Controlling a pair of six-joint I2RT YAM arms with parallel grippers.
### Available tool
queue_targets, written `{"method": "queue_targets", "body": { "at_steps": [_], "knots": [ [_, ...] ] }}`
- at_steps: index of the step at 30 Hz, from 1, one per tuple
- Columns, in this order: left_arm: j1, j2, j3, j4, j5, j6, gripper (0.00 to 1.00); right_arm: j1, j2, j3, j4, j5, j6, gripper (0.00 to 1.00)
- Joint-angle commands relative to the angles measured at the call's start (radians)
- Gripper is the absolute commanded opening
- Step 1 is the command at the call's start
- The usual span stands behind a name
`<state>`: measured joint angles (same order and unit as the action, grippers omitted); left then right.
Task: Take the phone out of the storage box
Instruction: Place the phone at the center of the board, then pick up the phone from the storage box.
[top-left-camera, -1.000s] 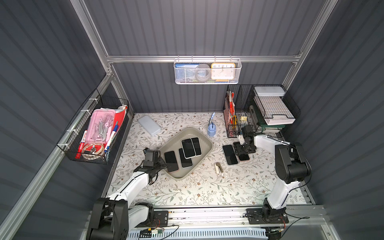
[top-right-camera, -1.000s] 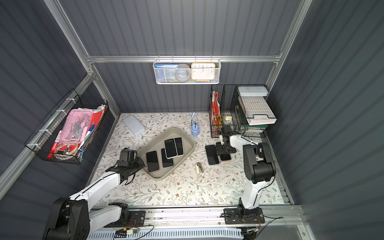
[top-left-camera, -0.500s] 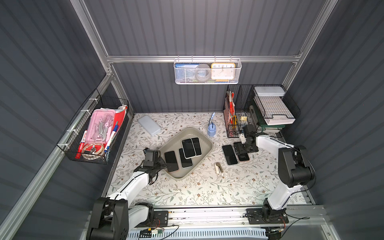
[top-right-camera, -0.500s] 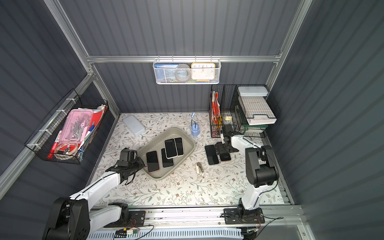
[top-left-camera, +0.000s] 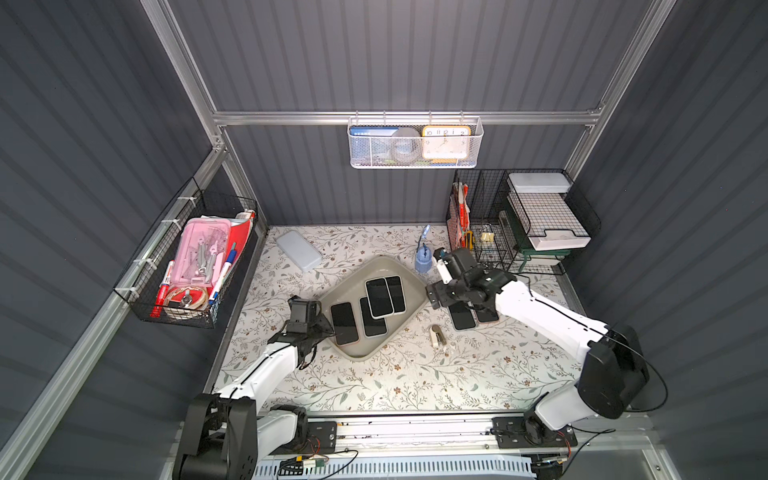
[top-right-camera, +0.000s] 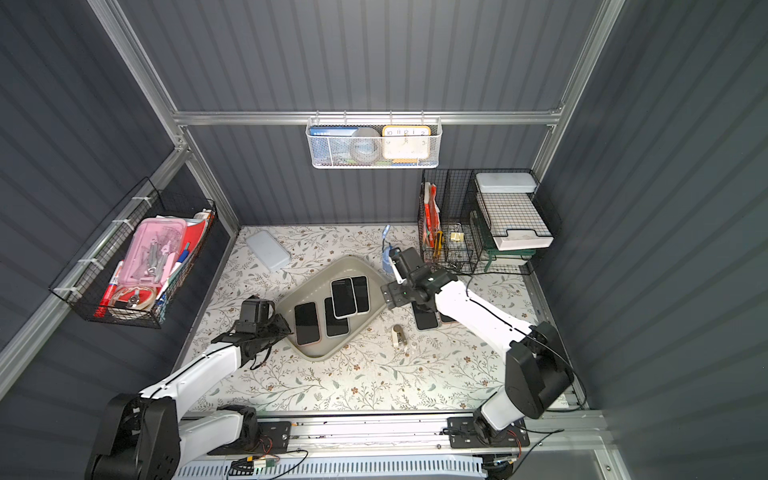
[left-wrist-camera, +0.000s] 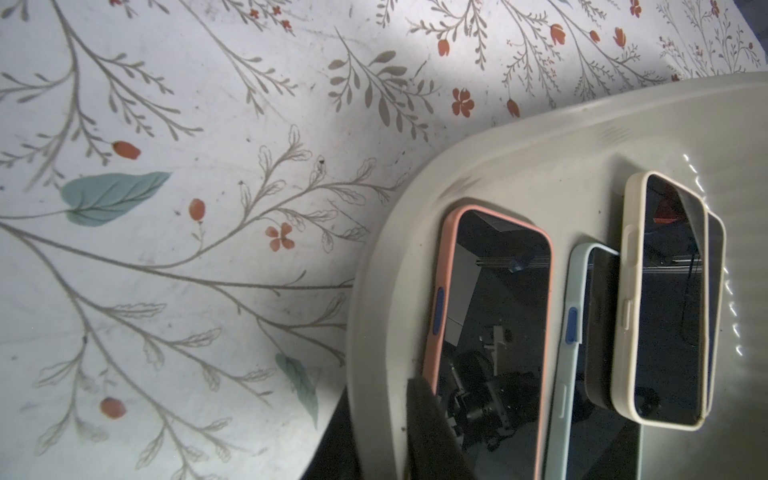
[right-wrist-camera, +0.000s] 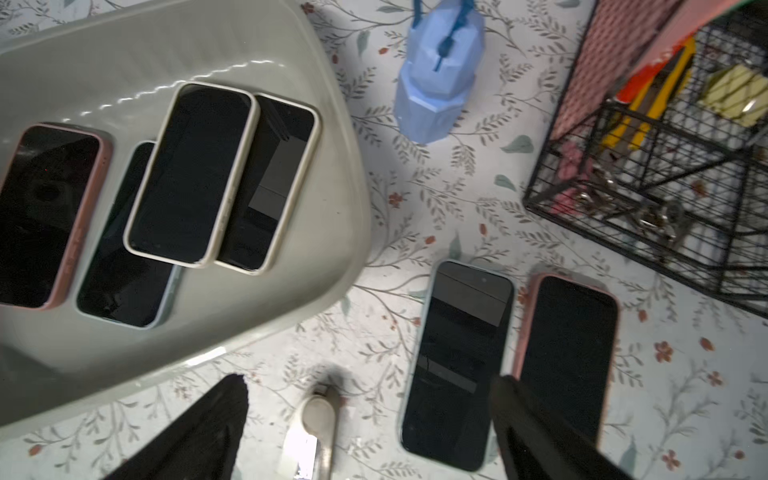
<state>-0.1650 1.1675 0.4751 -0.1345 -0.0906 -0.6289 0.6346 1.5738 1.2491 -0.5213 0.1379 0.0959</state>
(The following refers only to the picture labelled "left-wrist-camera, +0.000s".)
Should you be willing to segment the cream case phone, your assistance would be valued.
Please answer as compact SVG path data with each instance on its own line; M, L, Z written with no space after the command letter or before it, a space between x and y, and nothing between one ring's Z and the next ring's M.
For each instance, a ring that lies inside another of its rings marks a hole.
M705 421L709 352L708 214L701 197L656 171L626 183L610 397L647 427Z

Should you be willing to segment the light blue case phone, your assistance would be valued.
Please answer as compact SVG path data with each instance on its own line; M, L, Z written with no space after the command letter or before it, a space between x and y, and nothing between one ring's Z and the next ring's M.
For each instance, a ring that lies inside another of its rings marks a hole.
M545 479L638 479L642 428L612 405L610 380L619 253L600 243L571 252Z

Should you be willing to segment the beige storage box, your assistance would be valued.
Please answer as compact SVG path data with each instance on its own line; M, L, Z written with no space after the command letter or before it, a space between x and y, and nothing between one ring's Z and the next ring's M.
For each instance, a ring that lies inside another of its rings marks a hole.
M727 251L713 408L695 432L649 429L646 479L767 475L767 76L684 80L553 110L472 136L424 165L360 259L347 389L367 479L407 470L406 385L421 366L439 231L468 198L530 220L553 244L555 345L572 246L616 245L634 173L659 171L723 220Z

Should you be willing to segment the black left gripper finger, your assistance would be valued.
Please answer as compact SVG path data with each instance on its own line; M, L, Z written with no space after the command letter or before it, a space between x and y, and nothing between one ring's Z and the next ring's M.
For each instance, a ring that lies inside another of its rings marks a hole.
M474 479L423 377L408 380L407 437L412 479Z

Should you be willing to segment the black phone white case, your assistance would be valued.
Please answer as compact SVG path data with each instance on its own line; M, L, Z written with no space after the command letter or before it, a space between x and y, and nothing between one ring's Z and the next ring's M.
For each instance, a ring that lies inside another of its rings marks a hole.
M724 284L724 260L726 250L726 230L720 217L708 211L708 264L709 264L709 351L708 380L705 415L712 410L717 367L717 349L720 333L720 313Z

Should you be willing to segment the pink case phone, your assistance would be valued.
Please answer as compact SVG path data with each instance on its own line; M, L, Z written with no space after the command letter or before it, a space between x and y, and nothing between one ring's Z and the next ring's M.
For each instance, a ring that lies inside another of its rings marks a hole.
M541 229L479 205L440 235L422 374L478 479L538 479L553 252Z

